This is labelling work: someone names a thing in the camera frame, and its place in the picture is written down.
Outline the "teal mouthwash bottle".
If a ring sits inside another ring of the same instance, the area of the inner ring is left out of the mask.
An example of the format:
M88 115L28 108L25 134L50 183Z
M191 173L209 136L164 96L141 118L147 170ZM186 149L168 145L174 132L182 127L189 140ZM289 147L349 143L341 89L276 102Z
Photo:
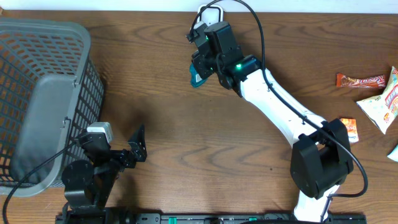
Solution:
M190 84L194 88L198 88L198 87L202 86L207 81L207 79L201 78L201 76L195 70L195 67L193 66L193 64L190 65L190 74L191 74Z

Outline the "small orange box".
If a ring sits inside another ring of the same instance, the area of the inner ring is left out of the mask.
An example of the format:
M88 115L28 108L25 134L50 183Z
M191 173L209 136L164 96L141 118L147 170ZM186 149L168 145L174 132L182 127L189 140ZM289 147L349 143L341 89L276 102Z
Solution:
M351 144L359 141L358 129L356 120L353 118L340 118L340 121L345 125L348 132L348 139Z

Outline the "yellow snack bag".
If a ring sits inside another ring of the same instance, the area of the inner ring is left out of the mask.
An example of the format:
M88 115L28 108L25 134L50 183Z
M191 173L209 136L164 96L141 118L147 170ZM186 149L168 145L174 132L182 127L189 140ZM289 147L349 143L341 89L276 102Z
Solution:
M383 134L397 117L397 89L397 69L392 67L382 94L356 102Z

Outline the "light blue wipes pack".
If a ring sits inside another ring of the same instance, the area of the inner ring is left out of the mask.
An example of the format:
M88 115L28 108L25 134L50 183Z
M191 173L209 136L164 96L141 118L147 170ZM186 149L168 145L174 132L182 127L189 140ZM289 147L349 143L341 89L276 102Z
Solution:
M396 146L387 157L395 162L398 162L398 146Z

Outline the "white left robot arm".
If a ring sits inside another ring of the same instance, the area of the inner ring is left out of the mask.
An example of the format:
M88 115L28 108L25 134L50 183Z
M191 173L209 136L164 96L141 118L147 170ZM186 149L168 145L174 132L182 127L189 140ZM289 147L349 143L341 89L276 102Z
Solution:
M135 223L137 218L126 207L107 207L116 179L125 169L145 162L147 148L144 125L129 138L129 149L112 150L113 132L108 122L95 122L84 129L74 143L88 160L76 160L64 168L62 182L67 203L56 223Z

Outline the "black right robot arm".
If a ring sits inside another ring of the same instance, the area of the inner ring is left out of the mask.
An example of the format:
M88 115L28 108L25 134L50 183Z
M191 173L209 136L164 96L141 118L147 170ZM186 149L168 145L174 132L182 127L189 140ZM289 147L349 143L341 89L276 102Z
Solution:
M187 36L197 51L192 55L194 80L217 74L220 85L257 107L284 135L292 147L290 174L299 188L294 216L320 222L328 217L328 196L335 193L353 171L346 126L327 122L287 93L261 61L244 56L228 22L195 24Z

